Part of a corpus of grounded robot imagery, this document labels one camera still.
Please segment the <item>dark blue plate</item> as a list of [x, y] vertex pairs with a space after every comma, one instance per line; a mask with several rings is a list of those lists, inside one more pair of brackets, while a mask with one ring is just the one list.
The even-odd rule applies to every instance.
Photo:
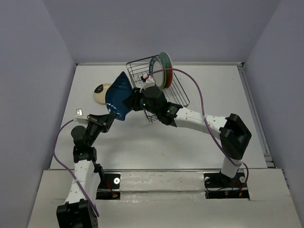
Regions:
[[126, 73], [123, 71], [108, 88], [105, 95], [106, 108], [111, 114], [116, 114], [116, 119], [124, 121], [126, 115], [131, 111], [124, 104], [133, 92], [132, 85]]

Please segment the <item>cream plate black patch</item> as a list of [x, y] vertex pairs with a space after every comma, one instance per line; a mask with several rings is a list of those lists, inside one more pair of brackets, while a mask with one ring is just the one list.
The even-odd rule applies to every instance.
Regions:
[[112, 84], [100, 84], [99, 86], [97, 86], [94, 90], [93, 93], [93, 98], [96, 102], [98, 102], [99, 104], [105, 105], [106, 101], [105, 101], [105, 96], [107, 93], [107, 90], [110, 88]]

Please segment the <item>lime green plate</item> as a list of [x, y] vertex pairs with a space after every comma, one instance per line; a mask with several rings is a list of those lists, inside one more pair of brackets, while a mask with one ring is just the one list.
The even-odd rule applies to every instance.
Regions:
[[161, 86], [161, 89], [164, 89], [165, 88], [165, 85], [166, 85], [166, 81], [167, 81], [167, 75], [166, 75], [166, 71], [163, 71], [162, 72], [162, 76], [163, 76], [163, 81], [162, 81], [162, 86]]

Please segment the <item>white plate teal rim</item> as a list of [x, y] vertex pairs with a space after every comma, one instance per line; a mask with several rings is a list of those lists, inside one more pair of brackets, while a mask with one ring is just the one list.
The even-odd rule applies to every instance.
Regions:
[[154, 79], [155, 85], [159, 88], [159, 89], [163, 89], [163, 85], [164, 85], [164, 72], [159, 71], [162, 70], [162, 64], [161, 61], [159, 60], [158, 57], [152, 57], [149, 63], [149, 72], [152, 73], [152, 77]]

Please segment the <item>red teal floral plate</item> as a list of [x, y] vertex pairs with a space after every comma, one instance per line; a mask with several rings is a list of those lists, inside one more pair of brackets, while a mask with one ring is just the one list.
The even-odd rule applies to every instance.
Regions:
[[169, 68], [173, 68], [171, 58], [166, 52], [161, 52], [158, 55], [158, 58], [161, 61], [163, 69], [167, 69], [166, 71], [164, 71], [164, 74], [166, 75], [166, 82], [164, 88], [169, 88], [173, 80], [173, 71], [169, 70]]

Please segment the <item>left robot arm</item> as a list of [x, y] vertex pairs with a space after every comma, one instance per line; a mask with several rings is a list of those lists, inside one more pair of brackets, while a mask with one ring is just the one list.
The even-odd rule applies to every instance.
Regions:
[[75, 118], [79, 125], [71, 130], [73, 138], [74, 168], [63, 166], [72, 176], [72, 184], [63, 205], [57, 207], [56, 215], [61, 228], [96, 228], [99, 212], [95, 205], [97, 189], [105, 183], [105, 173], [97, 163], [97, 151], [93, 144], [100, 133], [107, 133], [115, 114], [93, 115]]

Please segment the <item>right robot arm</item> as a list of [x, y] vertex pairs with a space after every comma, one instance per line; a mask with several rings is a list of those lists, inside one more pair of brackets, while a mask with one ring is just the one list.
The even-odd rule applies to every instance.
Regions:
[[237, 114], [228, 117], [200, 114], [180, 104], [168, 102], [164, 93], [156, 87], [143, 91], [135, 88], [123, 104], [133, 111], [145, 110], [154, 114], [164, 125], [209, 134], [225, 155], [218, 175], [219, 182], [223, 186], [230, 186], [236, 181], [236, 173], [252, 137]]

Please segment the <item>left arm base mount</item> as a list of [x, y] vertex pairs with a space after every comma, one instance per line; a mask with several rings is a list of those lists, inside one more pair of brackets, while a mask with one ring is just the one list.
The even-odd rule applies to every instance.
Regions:
[[98, 186], [96, 199], [97, 200], [119, 200], [121, 174], [119, 172], [106, 172], [105, 179]]

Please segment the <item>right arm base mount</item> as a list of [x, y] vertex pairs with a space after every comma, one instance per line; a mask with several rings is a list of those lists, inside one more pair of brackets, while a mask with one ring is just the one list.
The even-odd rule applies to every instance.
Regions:
[[206, 199], [249, 199], [246, 177], [243, 172], [237, 172], [234, 178], [229, 178], [221, 172], [204, 173]]

